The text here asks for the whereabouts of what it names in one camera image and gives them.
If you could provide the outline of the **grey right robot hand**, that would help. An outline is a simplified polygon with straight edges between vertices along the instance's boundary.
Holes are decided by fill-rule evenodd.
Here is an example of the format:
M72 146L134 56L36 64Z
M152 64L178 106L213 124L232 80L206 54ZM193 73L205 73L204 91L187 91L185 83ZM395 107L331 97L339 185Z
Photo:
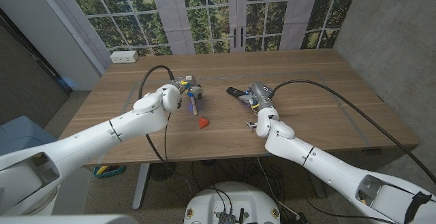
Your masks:
M244 95L239 95L238 100L243 101L251 106L255 111L263 108L272 108L273 103L269 97L273 90L262 82L252 82Z

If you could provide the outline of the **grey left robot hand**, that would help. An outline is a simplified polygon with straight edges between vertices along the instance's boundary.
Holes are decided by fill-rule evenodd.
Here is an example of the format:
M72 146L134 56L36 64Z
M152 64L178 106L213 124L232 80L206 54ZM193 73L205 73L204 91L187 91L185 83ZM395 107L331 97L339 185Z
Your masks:
M170 84L174 85L180 93L185 92L188 96L193 97L194 99L202 98L203 89L196 81L195 76L175 78L170 81Z

